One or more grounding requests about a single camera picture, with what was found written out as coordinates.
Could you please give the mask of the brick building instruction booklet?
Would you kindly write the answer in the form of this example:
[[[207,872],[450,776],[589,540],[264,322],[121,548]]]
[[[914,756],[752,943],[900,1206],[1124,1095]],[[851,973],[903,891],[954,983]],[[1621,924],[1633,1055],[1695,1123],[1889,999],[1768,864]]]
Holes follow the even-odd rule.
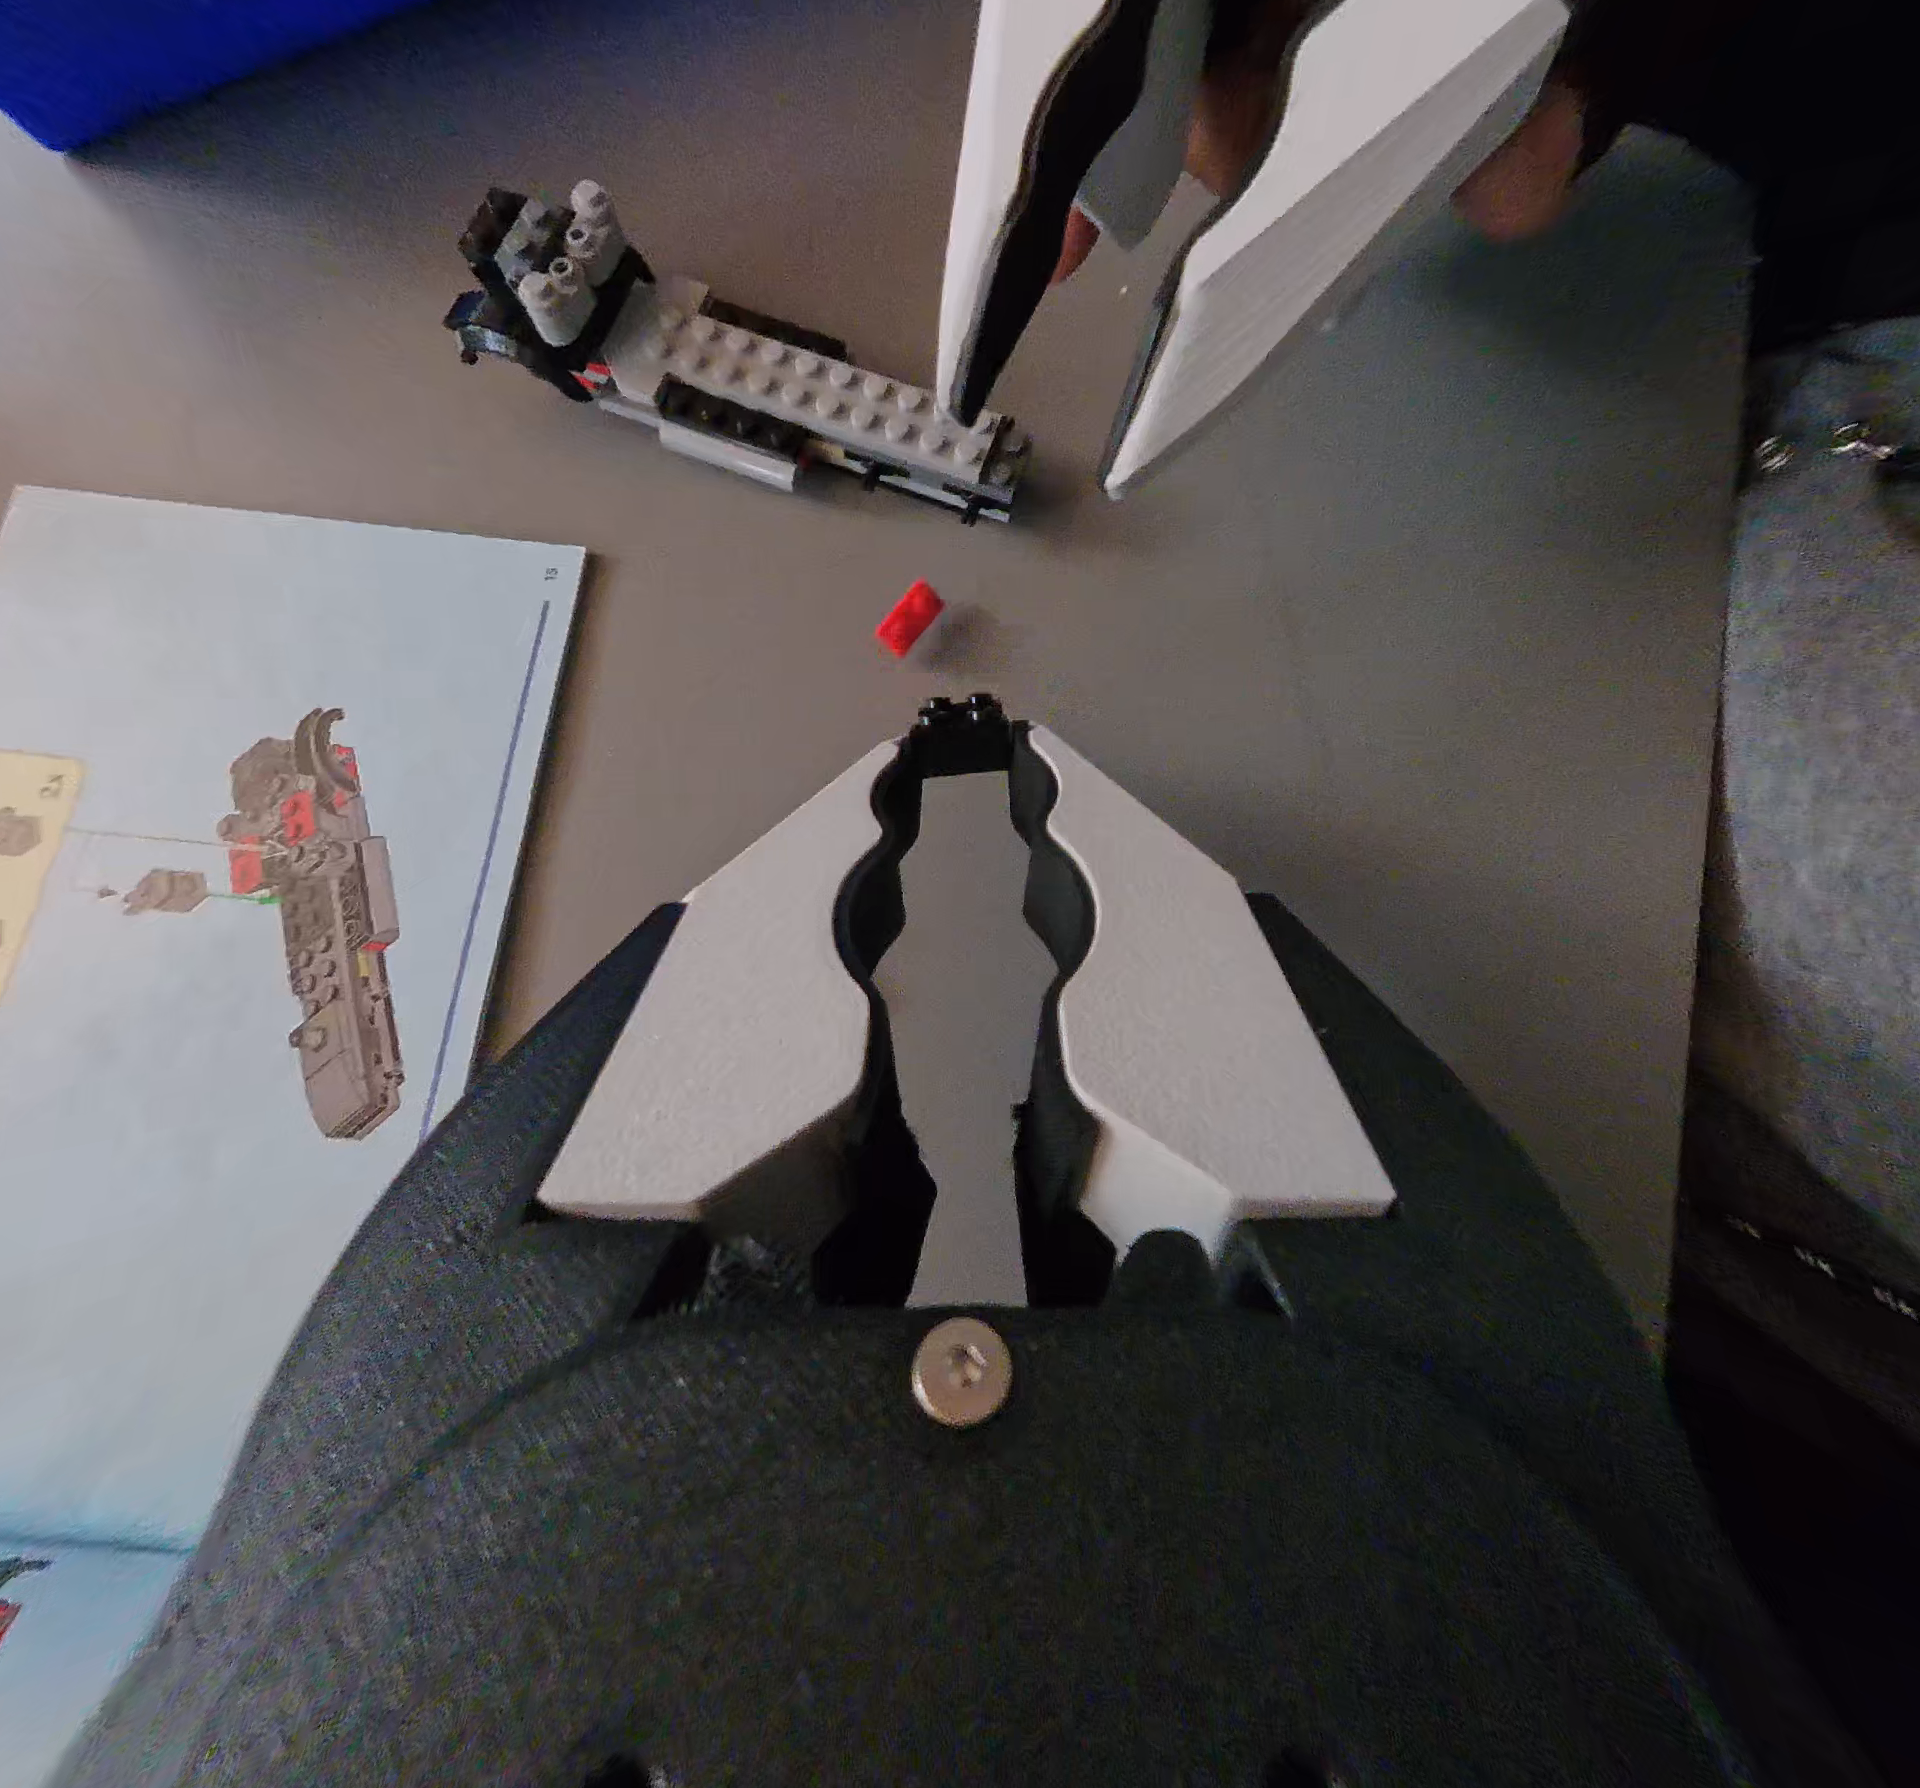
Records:
[[[4,513],[4,1783],[203,1535],[468,1086],[575,546],[17,487]]]

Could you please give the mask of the small black toy brick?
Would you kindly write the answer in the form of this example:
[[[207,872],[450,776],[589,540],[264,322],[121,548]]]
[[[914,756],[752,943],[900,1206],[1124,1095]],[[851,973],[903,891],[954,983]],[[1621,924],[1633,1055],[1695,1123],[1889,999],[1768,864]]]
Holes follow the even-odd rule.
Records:
[[[1014,723],[993,694],[930,696],[905,748],[922,780],[1004,774],[1014,760]]]

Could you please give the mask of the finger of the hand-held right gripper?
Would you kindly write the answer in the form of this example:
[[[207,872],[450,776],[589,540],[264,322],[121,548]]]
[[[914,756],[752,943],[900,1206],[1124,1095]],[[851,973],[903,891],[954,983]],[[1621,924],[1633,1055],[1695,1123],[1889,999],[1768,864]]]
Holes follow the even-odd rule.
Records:
[[[1301,27],[1258,166],[1167,274],[1104,455],[1108,496],[1332,328],[1518,127],[1570,21],[1570,0],[1334,0]]]
[[[1084,173],[1139,97],[1158,3],[977,0],[936,352],[961,424],[988,406],[1081,216]]]

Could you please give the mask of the person's right hand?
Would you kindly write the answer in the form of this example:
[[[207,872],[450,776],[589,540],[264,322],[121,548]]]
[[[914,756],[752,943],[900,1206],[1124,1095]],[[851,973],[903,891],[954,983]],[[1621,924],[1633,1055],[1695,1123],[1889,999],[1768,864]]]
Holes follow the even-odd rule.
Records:
[[[1215,1],[1182,167],[1218,205],[1254,172],[1279,112],[1283,51],[1320,1],[1259,0],[1238,9]],[[1585,169],[1583,120],[1579,90],[1545,80],[1510,136],[1452,191],[1452,212],[1482,239],[1544,233]]]

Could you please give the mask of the person's right forearm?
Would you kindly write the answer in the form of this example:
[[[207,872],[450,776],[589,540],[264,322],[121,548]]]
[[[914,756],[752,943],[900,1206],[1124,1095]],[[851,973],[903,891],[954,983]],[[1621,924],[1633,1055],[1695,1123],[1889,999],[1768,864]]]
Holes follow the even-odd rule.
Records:
[[[1599,0],[1579,32],[1581,167],[1643,127],[1746,189],[1753,355],[1916,318],[1916,34],[1877,0]]]

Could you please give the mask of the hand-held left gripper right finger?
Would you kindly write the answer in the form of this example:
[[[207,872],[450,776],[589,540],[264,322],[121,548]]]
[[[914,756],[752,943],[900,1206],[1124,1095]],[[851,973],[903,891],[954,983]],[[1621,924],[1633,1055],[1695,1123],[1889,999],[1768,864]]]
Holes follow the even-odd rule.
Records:
[[[1018,730],[1021,917],[1054,961],[1018,1168],[1110,1248],[1375,1220],[1385,1174],[1235,878],[1054,730]]]

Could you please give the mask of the grey desk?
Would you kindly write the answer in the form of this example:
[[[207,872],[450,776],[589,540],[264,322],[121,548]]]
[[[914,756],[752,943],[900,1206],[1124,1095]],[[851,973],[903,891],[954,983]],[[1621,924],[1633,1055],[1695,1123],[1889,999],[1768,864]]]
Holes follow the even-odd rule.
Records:
[[[488,186],[931,372],[977,0],[439,0],[79,154],[4,123],[4,487],[592,552],[488,1051],[924,696],[989,690],[1277,895],[1668,1305],[1741,387],[1743,205],[1631,136],[1529,244],[1419,229],[1121,502],[1177,239],[1092,261],[997,403],[1018,523],[659,453],[439,316]],[[873,628],[924,578],[905,657]]]

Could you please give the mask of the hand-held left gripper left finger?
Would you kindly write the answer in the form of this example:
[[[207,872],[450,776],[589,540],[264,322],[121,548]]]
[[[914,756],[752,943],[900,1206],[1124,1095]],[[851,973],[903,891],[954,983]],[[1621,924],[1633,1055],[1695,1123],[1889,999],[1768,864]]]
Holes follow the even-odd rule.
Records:
[[[919,823],[908,739],[870,748],[680,916],[537,1188],[593,1221],[924,1225],[880,961]]]

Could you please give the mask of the grey toy brick model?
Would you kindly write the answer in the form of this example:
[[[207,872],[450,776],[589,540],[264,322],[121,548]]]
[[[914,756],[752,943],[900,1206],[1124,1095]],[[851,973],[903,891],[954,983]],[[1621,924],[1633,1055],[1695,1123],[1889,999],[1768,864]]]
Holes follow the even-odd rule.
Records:
[[[466,366],[513,366],[683,458],[791,494],[811,472],[1011,519],[1032,437],[1002,411],[967,425],[930,387],[853,359],[839,335],[655,271],[612,193],[491,186],[456,241],[471,286],[442,325]]]

